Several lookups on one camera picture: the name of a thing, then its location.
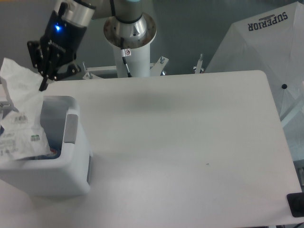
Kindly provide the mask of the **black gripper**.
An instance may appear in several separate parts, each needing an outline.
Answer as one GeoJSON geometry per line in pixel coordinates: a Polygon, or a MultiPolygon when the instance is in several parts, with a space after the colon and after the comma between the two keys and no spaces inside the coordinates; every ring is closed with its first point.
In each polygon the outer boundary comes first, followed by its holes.
{"type": "Polygon", "coordinates": [[[32,65],[43,77],[39,91],[45,91],[48,80],[61,81],[81,72],[81,67],[70,63],[76,58],[77,49],[87,27],[79,27],[62,20],[56,11],[52,11],[45,34],[39,41],[28,41],[27,47],[32,65]],[[59,64],[68,64],[63,72],[54,72],[52,55],[61,55],[59,64]]]}

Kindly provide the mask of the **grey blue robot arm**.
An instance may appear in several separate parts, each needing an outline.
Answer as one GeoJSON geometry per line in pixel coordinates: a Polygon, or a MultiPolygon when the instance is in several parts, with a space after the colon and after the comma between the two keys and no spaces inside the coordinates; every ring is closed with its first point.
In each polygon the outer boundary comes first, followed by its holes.
{"type": "Polygon", "coordinates": [[[76,52],[90,21],[109,17],[121,49],[139,46],[147,33],[140,0],[59,0],[40,40],[28,41],[32,65],[42,76],[39,90],[81,71],[76,52]]]}

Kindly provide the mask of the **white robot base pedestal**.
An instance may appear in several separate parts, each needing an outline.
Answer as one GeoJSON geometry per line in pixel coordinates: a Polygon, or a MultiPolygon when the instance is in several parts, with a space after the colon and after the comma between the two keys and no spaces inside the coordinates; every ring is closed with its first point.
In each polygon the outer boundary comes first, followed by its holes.
{"type": "Polygon", "coordinates": [[[108,18],[104,36],[113,48],[119,78],[150,76],[150,45],[156,32],[155,21],[147,13],[131,24],[108,18]]]}

